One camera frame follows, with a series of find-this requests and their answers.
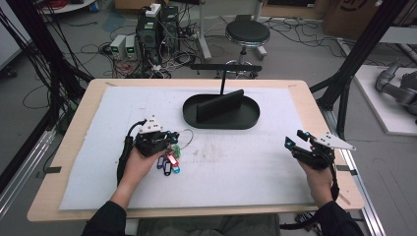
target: wooden table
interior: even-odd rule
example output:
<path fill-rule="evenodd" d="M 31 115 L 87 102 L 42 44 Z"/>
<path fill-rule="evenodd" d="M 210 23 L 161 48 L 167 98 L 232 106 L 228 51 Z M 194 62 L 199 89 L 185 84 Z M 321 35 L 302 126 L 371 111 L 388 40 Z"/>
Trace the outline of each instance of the wooden table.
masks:
<path fill-rule="evenodd" d="M 96 79 L 89 84 L 86 94 L 73 118 L 73 121 L 58 148 L 51 167 L 62 166 L 59 173 L 47 174 L 30 207 L 30 221 L 53 221 L 90 219 L 95 210 L 59 210 L 64 196 L 74 160 L 82 147 L 90 122 L 101 102 L 107 87 L 219 87 L 221 80 L 116 80 Z M 321 135 L 328 132 L 323 118 L 309 88 L 303 81 L 283 80 L 229 80 L 227 88 L 283 88 L 289 89 L 300 119 L 306 131 Z M 337 165 L 345 165 L 339 151 L 336 151 Z M 337 200 L 344 209 L 360 209 L 364 201 L 354 180 L 348 171 L 338 171 L 337 178 L 340 195 Z M 266 212 L 295 212 L 316 210 L 315 206 L 228 206 L 228 207 L 196 207 L 196 208 L 158 208 L 128 209 L 128 217 L 164 217 L 187 215 L 243 214 Z"/>

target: black metal bar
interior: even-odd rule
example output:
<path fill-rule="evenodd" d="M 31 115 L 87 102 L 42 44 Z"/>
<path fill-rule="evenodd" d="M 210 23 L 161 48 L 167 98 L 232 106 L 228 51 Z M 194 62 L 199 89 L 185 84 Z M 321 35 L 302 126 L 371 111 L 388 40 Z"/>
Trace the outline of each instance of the black metal bar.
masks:
<path fill-rule="evenodd" d="M 227 71 L 223 71 L 223 78 L 221 78 L 220 95 L 224 94 L 224 83 L 226 82 L 226 74 L 227 74 Z"/>
<path fill-rule="evenodd" d="M 319 91 L 321 89 L 327 88 L 335 78 L 337 78 L 337 74 L 334 74 L 332 77 L 328 78 L 327 80 L 324 80 L 316 85 L 313 85 L 310 87 L 310 92 L 315 93 L 316 91 Z"/>
<path fill-rule="evenodd" d="M 226 65 L 226 64 L 191 64 L 191 70 L 202 71 L 252 71 L 260 72 L 262 66 L 250 66 L 250 65 Z"/>
<path fill-rule="evenodd" d="M 70 98 L 80 97 L 83 88 L 80 86 L 73 71 L 66 65 L 67 61 L 58 44 L 49 32 L 43 18 L 37 12 L 36 5 L 31 0 L 6 0 L 22 26 L 28 32 L 33 44 L 40 51 L 50 67 L 54 67 L 58 83 L 65 89 Z"/>
<path fill-rule="evenodd" d="M 338 78 L 332 81 L 325 94 L 318 100 L 319 105 L 330 106 L 337 101 L 344 86 L 350 85 L 356 72 L 371 54 L 375 45 L 380 42 L 407 2 L 408 0 L 384 1 L 341 65 Z"/>
<path fill-rule="evenodd" d="M 77 67 L 71 65 L 68 61 L 65 61 L 68 68 L 76 75 L 77 77 L 81 78 L 85 82 L 89 83 L 94 80 L 94 77 L 85 73 L 84 71 L 79 70 Z"/>
<path fill-rule="evenodd" d="M 349 100 L 350 86 L 344 88 L 340 96 L 339 110 L 337 114 L 336 132 L 341 139 L 344 140 L 344 125 L 346 123 L 347 103 Z"/>
<path fill-rule="evenodd" d="M 398 26 L 401 27 L 402 24 L 410 17 L 411 13 L 414 12 L 414 10 L 417 7 L 417 0 L 414 1 L 414 4 L 408 9 L 407 13 L 402 17 L 401 21 L 398 23 Z"/>
<path fill-rule="evenodd" d="M 1 194 L 7 188 L 13 176 L 15 176 L 16 172 L 19 170 L 22 163 L 28 157 L 28 155 L 30 154 L 30 151 L 33 149 L 36 142 L 39 140 L 40 136 L 43 134 L 46 127 L 49 125 L 50 114 L 51 114 L 50 110 L 46 111 L 45 115 L 43 115 L 40 122 L 31 132 L 30 136 L 27 138 L 27 140 L 18 150 L 16 155 L 13 157 L 13 159 L 9 162 L 9 164 L 3 170 L 3 173 L 1 173 L 0 175 L 0 193 Z"/>
<path fill-rule="evenodd" d="M 51 88 L 50 88 L 50 116 L 49 116 L 49 126 L 48 130 L 52 129 L 55 124 L 58 122 L 59 118 L 59 109 L 62 105 L 62 98 L 56 96 L 59 94 L 59 81 L 57 79 L 57 72 L 54 67 L 50 67 L 50 77 L 51 77 Z"/>

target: forearm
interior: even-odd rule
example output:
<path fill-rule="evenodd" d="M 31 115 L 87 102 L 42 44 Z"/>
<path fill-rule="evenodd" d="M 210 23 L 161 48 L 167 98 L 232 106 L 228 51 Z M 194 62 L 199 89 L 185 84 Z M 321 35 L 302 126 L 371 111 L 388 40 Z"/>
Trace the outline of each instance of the forearm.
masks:
<path fill-rule="evenodd" d="M 132 183 L 122 179 L 117 190 L 114 192 L 113 196 L 111 196 L 110 201 L 126 210 L 139 182 Z"/>
<path fill-rule="evenodd" d="M 109 201 L 88 221 L 82 236 L 125 235 L 126 211 Z"/>
<path fill-rule="evenodd" d="M 363 235 L 358 224 L 335 201 L 322 206 L 316 213 L 325 236 L 328 235 Z"/>

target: gray floor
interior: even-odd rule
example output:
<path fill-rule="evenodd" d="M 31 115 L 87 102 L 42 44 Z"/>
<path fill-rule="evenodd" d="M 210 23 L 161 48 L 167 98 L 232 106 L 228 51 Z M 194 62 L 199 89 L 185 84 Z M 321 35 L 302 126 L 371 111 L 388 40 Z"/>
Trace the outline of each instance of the gray floor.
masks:
<path fill-rule="evenodd" d="M 136 15 L 119 14 L 111 7 L 105 7 L 97 14 L 87 10 L 80 10 L 73 13 L 60 15 L 60 20 L 70 24 L 85 24 L 97 22 L 96 25 L 85 27 L 71 27 L 64 25 L 63 32 L 74 52 L 86 68 L 96 78 L 109 78 L 106 76 L 110 70 L 108 60 L 101 55 L 81 53 L 82 47 L 87 44 L 99 45 L 110 41 L 118 33 L 131 33 L 134 31 Z M 207 29 L 214 28 L 209 35 L 224 35 L 225 24 L 223 19 L 215 18 L 208 21 Z M 321 23 L 314 23 L 316 29 L 304 27 L 305 34 L 315 33 L 318 38 L 323 38 Z M 265 46 L 268 56 L 260 61 L 254 53 L 248 53 L 248 60 L 254 64 L 263 66 L 259 79 L 266 80 L 303 80 L 312 86 L 333 75 L 343 63 L 340 48 L 330 40 L 324 44 L 332 48 L 332 55 L 329 47 L 306 46 L 297 40 L 294 29 L 287 31 L 284 27 L 276 27 L 281 33 L 271 32 L 269 43 Z M 313 39 L 304 35 L 301 28 L 298 29 L 300 37 L 304 40 Z M 236 58 L 240 48 L 224 37 L 208 37 L 208 47 L 211 50 L 211 63 L 224 63 Z M 84 51 L 94 51 L 94 46 L 83 48 Z M 392 49 L 391 45 L 379 45 L 366 63 L 379 65 L 389 64 L 395 58 L 401 58 L 404 65 L 410 64 L 410 60 L 401 52 Z M 0 97 L 2 99 L 2 112 L 0 113 L 1 132 L 0 148 L 0 170 L 3 171 L 7 163 L 16 154 L 22 143 L 28 137 L 33 127 L 38 123 L 45 108 L 29 109 L 23 106 L 25 96 L 42 83 L 36 79 L 34 70 L 24 55 L 18 56 L 11 64 L 18 76 L 7 78 L 1 75 Z M 172 78 L 206 78 L 215 77 L 214 72 L 201 72 L 197 75 L 195 71 L 188 68 L 181 68 L 172 73 Z M 46 89 L 40 88 L 31 93 L 25 100 L 25 105 L 30 107 L 41 107 L 47 104 Z M 39 188 L 42 179 L 35 175 L 41 171 L 42 165 L 53 150 L 58 146 L 61 137 L 57 137 L 51 149 L 45 155 L 29 179 L 24 189 L 9 209 L 6 216 L 0 222 L 0 235 L 80 235 L 85 223 L 83 221 L 33 223 L 27 220 L 27 212 L 31 202 Z M 367 104 L 363 94 L 355 83 L 352 83 L 349 97 L 349 107 L 346 120 L 346 141 L 358 148 L 353 153 L 356 164 L 367 190 L 374 203 L 376 211 L 381 219 L 387 235 L 416 235 L 417 234 L 417 151 L 415 137 L 403 137 L 386 135 Z M 360 217 L 358 212 L 352 212 L 354 217 Z M 289 222 L 293 214 L 283 214 L 281 220 Z M 282 235 L 305 235 L 304 231 L 282 232 Z"/>

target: green tag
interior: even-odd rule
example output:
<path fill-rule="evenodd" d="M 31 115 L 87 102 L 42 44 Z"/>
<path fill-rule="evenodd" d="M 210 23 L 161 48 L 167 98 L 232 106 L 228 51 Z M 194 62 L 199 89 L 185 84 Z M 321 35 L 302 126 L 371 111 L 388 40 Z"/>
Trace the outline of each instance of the green tag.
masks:
<path fill-rule="evenodd" d="M 177 146 L 177 145 L 174 145 L 172 148 L 174 148 L 174 156 L 179 159 L 180 156 L 181 156 L 181 149 L 180 149 L 180 147 Z"/>

